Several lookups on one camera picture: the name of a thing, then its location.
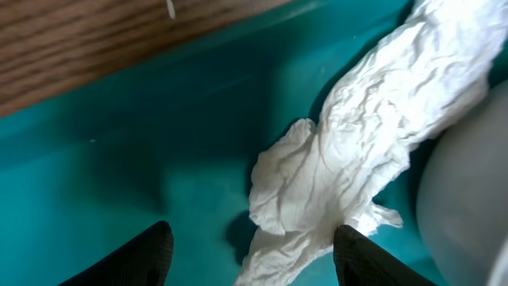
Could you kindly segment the small white napkin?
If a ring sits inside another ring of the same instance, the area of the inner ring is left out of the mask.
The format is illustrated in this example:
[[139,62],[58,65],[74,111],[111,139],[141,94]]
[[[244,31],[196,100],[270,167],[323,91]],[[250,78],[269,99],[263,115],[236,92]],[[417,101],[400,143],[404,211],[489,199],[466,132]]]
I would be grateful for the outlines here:
[[401,227],[374,197],[410,153],[488,92],[507,35],[506,0],[417,1],[327,95],[317,122],[296,121],[252,170],[256,224],[239,285],[287,285],[332,249],[347,224],[369,236]]

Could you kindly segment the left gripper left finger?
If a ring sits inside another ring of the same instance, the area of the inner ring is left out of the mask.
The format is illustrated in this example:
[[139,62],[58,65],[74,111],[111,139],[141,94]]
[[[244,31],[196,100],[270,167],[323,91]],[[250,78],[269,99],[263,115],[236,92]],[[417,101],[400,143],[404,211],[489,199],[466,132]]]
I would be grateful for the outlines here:
[[158,221],[61,286],[163,286],[174,250],[166,221]]

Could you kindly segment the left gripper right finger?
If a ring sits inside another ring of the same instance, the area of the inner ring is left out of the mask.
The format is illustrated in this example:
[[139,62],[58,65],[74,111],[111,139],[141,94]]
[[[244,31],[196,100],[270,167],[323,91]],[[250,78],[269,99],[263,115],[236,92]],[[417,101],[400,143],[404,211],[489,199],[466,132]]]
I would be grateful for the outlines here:
[[334,231],[333,261],[340,286],[434,285],[349,225]]

